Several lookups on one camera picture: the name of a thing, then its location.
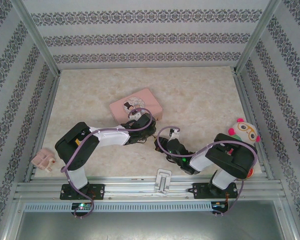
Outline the pink wedding couple tin box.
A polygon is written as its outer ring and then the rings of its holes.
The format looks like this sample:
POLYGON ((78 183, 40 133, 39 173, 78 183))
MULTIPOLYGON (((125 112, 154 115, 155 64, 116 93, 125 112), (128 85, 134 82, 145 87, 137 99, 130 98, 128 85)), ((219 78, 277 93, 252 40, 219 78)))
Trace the pink wedding couple tin box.
POLYGON ((161 120, 163 117, 163 108, 148 88, 115 101, 109 107, 113 117, 119 124, 126 123, 128 121, 128 114, 136 108, 150 110, 156 121, 161 120))

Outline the white plastic stand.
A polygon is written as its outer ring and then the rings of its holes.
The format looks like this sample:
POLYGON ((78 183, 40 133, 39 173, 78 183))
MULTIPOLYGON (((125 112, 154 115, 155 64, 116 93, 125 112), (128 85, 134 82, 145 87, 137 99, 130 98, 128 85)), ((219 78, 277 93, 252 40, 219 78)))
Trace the white plastic stand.
POLYGON ((154 191, 166 195, 170 189, 172 172, 170 170, 158 169, 154 185, 154 191))

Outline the panda plush with orange glasses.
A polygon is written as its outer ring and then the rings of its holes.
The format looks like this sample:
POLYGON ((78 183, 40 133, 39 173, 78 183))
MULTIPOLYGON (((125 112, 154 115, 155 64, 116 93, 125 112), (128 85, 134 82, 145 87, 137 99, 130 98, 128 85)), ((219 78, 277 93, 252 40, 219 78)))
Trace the panda plush with orange glasses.
POLYGON ((252 146, 261 140, 256 127, 243 118, 238 118, 237 122, 228 129, 228 135, 252 146))

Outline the grey metal panel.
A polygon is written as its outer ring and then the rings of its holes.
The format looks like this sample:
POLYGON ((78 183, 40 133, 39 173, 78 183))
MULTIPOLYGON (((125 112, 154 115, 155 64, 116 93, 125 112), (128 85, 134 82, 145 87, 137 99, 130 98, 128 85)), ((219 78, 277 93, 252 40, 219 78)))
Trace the grey metal panel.
POLYGON ((273 216, 205 212, 26 213, 16 240, 285 240, 273 216))

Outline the circuit board with green light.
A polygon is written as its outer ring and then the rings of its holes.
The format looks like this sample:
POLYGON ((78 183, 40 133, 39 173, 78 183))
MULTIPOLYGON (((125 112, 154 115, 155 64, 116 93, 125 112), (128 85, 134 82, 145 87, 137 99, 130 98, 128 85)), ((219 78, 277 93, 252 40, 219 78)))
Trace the circuit board with green light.
POLYGON ((92 208, 91 203, 73 203, 71 206, 72 210, 78 210, 78 211, 89 211, 92 208))

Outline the pink plastic toy with crank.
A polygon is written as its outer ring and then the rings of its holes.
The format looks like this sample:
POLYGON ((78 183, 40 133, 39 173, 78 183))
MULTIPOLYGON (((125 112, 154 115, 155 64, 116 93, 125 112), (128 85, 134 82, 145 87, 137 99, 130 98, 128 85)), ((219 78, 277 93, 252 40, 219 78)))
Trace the pink plastic toy with crank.
POLYGON ((31 160, 35 167, 47 172, 52 171, 51 167, 55 162, 55 154, 47 148, 42 148, 31 160))

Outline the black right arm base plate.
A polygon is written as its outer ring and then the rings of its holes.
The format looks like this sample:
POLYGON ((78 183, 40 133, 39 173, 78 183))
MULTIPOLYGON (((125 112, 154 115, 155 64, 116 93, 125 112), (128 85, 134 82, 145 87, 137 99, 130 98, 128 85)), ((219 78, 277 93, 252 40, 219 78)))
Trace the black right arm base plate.
POLYGON ((238 189, 235 183, 230 183, 226 189, 220 189, 211 183, 198 182, 193 183, 192 188, 188 189, 194 199, 235 199, 238 196, 238 189))

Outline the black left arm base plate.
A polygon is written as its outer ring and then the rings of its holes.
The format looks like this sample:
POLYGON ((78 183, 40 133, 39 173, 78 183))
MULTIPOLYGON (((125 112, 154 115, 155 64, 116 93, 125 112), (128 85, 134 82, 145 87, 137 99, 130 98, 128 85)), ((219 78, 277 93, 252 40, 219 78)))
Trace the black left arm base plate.
MULTIPOLYGON (((105 192, 104 184, 91 184, 79 189, 80 192, 93 200, 103 200, 105 192)), ((61 200, 86 200, 87 198, 79 194, 70 184, 63 184, 60 192, 61 200)))

